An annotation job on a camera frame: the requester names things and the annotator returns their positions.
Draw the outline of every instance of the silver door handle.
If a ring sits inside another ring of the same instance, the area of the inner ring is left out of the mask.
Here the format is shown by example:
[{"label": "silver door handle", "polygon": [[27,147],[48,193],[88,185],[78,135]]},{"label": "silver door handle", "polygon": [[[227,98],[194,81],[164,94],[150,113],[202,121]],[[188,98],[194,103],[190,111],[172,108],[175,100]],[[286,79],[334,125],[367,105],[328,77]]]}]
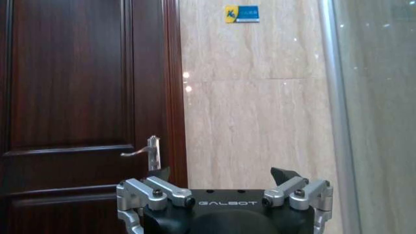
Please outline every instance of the silver door handle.
[{"label": "silver door handle", "polygon": [[122,157],[131,157],[140,153],[148,152],[148,161],[150,161],[150,171],[156,171],[162,169],[160,163],[160,146],[159,146],[160,138],[156,136],[151,136],[148,139],[148,146],[143,147],[140,150],[132,153],[122,153]]}]

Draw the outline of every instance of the metal frame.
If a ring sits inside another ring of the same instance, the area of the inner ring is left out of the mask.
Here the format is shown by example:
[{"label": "metal frame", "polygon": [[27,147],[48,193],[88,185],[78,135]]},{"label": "metal frame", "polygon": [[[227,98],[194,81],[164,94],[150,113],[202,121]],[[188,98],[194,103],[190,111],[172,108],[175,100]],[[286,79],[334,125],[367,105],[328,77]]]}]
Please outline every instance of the metal frame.
[{"label": "metal frame", "polygon": [[334,0],[319,0],[319,10],[327,62],[343,231],[346,234],[360,234],[360,213]]}]

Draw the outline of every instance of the screw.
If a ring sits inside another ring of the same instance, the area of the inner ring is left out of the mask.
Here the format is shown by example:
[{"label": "screw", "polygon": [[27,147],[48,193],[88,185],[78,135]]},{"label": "screw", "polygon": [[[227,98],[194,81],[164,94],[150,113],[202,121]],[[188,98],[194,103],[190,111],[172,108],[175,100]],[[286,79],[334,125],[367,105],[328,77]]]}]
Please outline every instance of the screw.
[{"label": "screw", "polygon": [[264,207],[272,207],[274,201],[268,197],[264,197],[262,199],[262,204],[263,204]]},{"label": "screw", "polygon": [[303,189],[298,189],[295,191],[295,196],[299,196],[299,197],[306,197],[306,191]]},{"label": "screw", "polygon": [[186,199],[186,201],[184,201],[184,206],[187,207],[187,208],[192,208],[194,206],[195,206],[195,198],[192,198],[192,197],[188,197],[187,199]]},{"label": "screw", "polygon": [[163,191],[160,189],[154,189],[154,197],[162,197]]}]

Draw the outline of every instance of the sign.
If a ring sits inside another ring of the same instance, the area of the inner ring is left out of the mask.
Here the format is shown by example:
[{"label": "sign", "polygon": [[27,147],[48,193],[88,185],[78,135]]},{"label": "sign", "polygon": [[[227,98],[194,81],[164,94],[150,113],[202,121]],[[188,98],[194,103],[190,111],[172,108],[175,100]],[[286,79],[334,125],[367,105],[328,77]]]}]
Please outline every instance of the sign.
[{"label": "sign", "polygon": [[226,23],[259,22],[258,6],[226,6]]}]

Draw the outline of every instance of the marble wall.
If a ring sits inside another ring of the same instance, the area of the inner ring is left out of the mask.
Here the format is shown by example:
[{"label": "marble wall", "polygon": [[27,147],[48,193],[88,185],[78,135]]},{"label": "marble wall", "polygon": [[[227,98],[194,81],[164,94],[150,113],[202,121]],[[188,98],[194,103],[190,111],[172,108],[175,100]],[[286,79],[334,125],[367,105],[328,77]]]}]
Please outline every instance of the marble wall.
[{"label": "marble wall", "polygon": [[416,233],[416,2],[335,3],[363,233]]},{"label": "marble wall", "polygon": [[[227,4],[260,23],[226,24]],[[180,15],[191,188],[272,188],[272,166],[338,187],[318,1],[180,0]]]}]

